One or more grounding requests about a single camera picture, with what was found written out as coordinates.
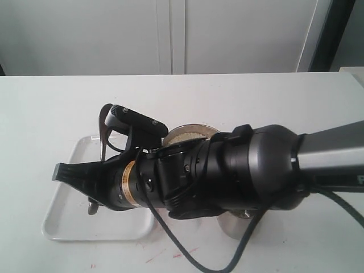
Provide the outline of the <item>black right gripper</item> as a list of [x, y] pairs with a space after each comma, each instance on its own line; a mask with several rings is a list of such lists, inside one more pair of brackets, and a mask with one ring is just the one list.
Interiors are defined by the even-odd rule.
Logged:
[[58, 163], [52, 181], [65, 183], [113, 211], [141, 208], [137, 193], [137, 152], [123, 152], [103, 162]]

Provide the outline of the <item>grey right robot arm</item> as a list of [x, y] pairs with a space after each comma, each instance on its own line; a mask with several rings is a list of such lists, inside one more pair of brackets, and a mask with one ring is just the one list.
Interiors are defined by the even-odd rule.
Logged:
[[230, 133], [162, 145], [164, 125], [130, 126], [125, 150], [104, 162], [59, 163], [53, 180], [114, 211], [164, 208], [171, 218], [213, 217], [229, 210], [273, 205], [291, 210], [309, 184], [362, 192], [363, 123], [297, 135], [270, 125], [236, 127]]

